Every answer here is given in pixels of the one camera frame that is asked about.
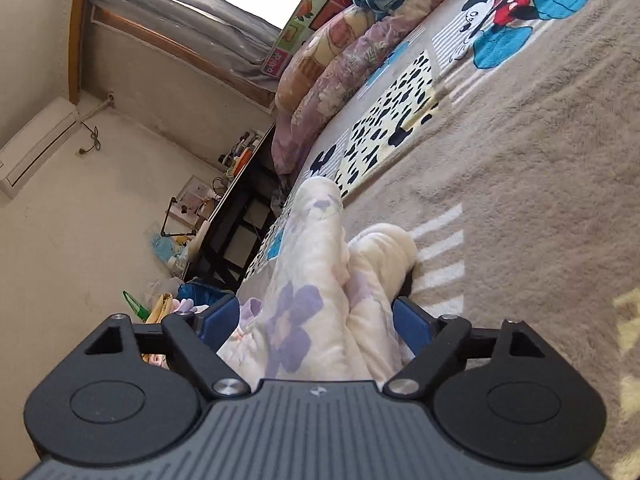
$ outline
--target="wall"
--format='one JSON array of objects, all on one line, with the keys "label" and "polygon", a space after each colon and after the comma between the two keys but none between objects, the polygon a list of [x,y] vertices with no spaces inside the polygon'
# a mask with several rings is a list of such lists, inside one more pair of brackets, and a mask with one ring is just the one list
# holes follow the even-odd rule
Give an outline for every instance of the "wall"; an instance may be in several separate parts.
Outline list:
[{"label": "wall", "polygon": [[109,314],[130,312],[123,290],[139,297],[168,275],[145,230],[162,224],[169,199],[191,175],[204,182],[220,175],[113,110],[87,123],[98,127],[99,152],[78,155],[91,146],[82,128],[14,200],[0,192],[4,480],[20,478],[37,460],[22,424],[30,391]]},{"label": "wall", "polygon": [[113,91],[116,108],[213,165],[270,115],[217,79],[103,25],[85,28],[82,88]]},{"label": "wall", "polygon": [[71,0],[0,0],[0,147],[68,96]]}]

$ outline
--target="black plastic device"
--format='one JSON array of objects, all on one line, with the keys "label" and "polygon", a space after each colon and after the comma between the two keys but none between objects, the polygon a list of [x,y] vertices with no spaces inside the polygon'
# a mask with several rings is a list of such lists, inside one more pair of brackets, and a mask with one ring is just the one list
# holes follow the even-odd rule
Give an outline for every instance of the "black plastic device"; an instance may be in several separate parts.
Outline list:
[{"label": "black plastic device", "polygon": [[[238,307],[220,303],[160,325],[107,318],[29,397],[42,462],[26,478],[604,478],[588,462],[602,399],[524,322],[477,329],[400,298],[394,325],[416,357],[382,391],[263,380],[252,393],[215,353],[228,330],[196,333]],[[171,370],[141,353],[166,354]],[[466,366],[478,358],[490,361]]]}]

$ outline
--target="ribbed gray surface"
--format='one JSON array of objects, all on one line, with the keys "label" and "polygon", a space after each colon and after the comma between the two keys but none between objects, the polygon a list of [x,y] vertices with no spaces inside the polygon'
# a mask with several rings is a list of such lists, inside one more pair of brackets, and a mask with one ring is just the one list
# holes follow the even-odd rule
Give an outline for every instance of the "ribbed gray surface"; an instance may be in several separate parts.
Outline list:
[{"label": "ribbed gray surface", "polygon": [[[319,386],[326,390],[320,396]],[[412,402],[373,383],[267,381],[258,394],[216,403],[200,429],[165,455],[120,469],[54,461],[29,480],[602,480],[583,462],[554,472],[487,466],[445,441]]]}]

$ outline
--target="beige carpet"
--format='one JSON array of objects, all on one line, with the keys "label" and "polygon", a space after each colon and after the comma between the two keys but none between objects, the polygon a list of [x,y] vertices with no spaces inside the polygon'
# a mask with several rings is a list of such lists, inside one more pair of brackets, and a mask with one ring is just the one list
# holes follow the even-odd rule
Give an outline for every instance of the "beige carpet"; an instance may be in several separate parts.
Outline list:
[{"label": "beige carpet", "polygon": [[640,0],[590,0],[480,84],[454,63],[450,107],[345,200],[348,237],[414,230],[418,304],[559,349],[606,402],[615,480],[640,475],[639,49]]}]

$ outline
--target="metal screw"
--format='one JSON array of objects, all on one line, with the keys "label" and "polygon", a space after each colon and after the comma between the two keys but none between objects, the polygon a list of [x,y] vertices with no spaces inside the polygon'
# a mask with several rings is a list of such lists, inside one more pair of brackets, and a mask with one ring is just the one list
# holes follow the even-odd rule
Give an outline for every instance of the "metal screw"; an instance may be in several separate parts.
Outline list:
[{"label": "metal screw", "polygon": [[411,395],[420,389],[420,384],[413,379],[394,379],[388,387],[396,395]]},{"label": "metal screw", "polygon": [[247,393],[247,385],[238,379],[220,379],[213,385],[213,390],[219,395],[230,397]]}]

